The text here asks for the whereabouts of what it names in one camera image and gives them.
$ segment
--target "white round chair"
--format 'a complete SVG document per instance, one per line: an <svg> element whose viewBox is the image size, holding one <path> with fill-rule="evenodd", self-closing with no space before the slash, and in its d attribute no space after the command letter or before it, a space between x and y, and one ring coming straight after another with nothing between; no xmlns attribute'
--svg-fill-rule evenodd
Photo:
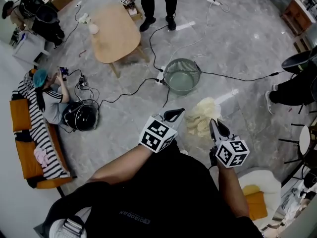
<svg viewBox="0 0 317 238"><path fill-rule="evenodd" d="M256 185L264 194L267 216L253 221L259 228L264 228L272 220L281 202L281 183L274 177L269 170L259 170L259 168L248 169L238 174L241 188L247 185Z"/></svg>

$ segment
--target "gray marble floor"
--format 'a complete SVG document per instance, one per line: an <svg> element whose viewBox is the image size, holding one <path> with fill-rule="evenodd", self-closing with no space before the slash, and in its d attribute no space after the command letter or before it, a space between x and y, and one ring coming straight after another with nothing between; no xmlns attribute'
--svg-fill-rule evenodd
<svg viewBox="0 0 317 238"><path fill-rule="evenodd" d="M74 15L78 8L74 0L59 12L62 28L66 35L75 27ZM104 4L119 0L82 0L82 7L77 15L92 14ZM202 70L223 73L229 76L253 79L281 71L281 63L296 53L293 47L293 36L286 24L280 19L278 10L269 0L219 0L230 6L226 13L218 6L210 8L210 19L205 38L189 48L180 50L174 58L194 60ZM195 25L180 31L169 32L164 28L152 38L153 49L157 55L156 65L164 66L171 54L181 46L201 38L206 24L207 0L178 0L177 25L195 21ZM155 17L157 21L148 31L142 33L145 53L150 63L145 63L137 54L132 54L115 63L121 72L117 79L107 64L97 62L92 50L87 25L79 24L67 42L58 49L51 50L52 55L44 57L41 66L55 70L56 66L66 66L73 71L81 69L89 85L98 88L100 98L114 100L121 93L135 91L140 83L148 77L156 77L158 71L153 67L154 56L149 45L150 35L164 26L164 0L156 0ZM87 50L81 57L79 53ZM298 115L299 107L276 106L275 115L266 109L264 93L272 84L281 83L290 78L285 72L255 82L241 82L223 77L203 74L197 89L187 96L170 94L167 106L180 106L192 109L201 99L214 99L230 93L235 96L221 103L223 119L245 139L250 155L241 171L250 167L264 167L273 171L279 180L283 180L296 166L284 165L285 160L296 157L295 146L279 142L279 137L298 138L300 128L291 127L292 122L310 124L313 117L304 107ZM79 74L68 78L68 87L74 96L74 86ZM86 91L77 92L81 97L89 97ZM167 89L153 82L146 82L140 91L132 97L122 97L113 104L104 102L100 108L100 121L96 130L60 134L65 147L65 155L70 167L78 178L63 186L66 193L82 185L93 172L122 155L137 145L139 133L150 115L164 104ZM185 122L181 125L178 137L181 148L207 167L210 166L209 149L211 139L198 138L186 132ZM211 175L217 178L217 168L211 169Z"/></svg>

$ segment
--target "yellow pillow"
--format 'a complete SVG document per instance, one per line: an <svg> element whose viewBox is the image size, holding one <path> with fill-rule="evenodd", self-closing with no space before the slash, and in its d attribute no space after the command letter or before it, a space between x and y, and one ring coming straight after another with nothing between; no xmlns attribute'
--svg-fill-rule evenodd
<svg viewBox="0 0 317 238"><path fill-rule="evenodd" d="M258 220L267 216L267 210L262 191L247 195L246 199L249 205L251 220Z"/></svg>
<svg viewBox="0 0 317 238"><path fill-rule="evenodd" d="M34 156L35 143L16 141L24 179L42 176L43 170Z"/></svg>
<svg viewBox="0 0 317 238"><path fill-rule="evenodd" d="M10 109L13 132L32 128L27 99L10 101Z"/></svg>
<svg viewBox="0 0 317 238"><path fill-rule="evenodd" d="M247 196L247 195L259 192L260 188L256 185L247 185L242 189L242 191L243 191L243 194Z"/></svg>

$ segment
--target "black and white striped blanket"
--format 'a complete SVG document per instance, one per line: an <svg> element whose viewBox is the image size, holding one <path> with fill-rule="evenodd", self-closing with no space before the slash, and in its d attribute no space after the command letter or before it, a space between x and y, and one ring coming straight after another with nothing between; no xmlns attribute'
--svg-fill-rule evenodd
<svg viewBox="0 0 317 238"><path fill-rule="evenodd" d="M32 126L29 130L30 135L37 148L46 150L46 154L48 155L48 159L50 161L48 166L43 168L43 176L46 179L70 177L70 173L61 164L59 156L55 150L55 146L53 145L53 141L48 133L49 130L47 127L47 121L43 117L43 114L37 105L36 92L33 87L33 82L25 77L24 80L20 82L18 89L12 92L12 94L17 93L22 94L23 97L29 101L29 112Z"/></svg>

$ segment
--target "green plastic basket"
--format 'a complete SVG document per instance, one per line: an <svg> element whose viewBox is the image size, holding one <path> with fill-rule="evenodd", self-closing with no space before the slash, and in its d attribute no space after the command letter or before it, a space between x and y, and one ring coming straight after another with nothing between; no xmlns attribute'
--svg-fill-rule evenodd
<svg viewBox="0 0 317 238"><path fill-rule="evenodd" d="M179 58L166 66L164 77L172 92L177 95L186 95L198 84L201 73L195 62Z"/></svg>

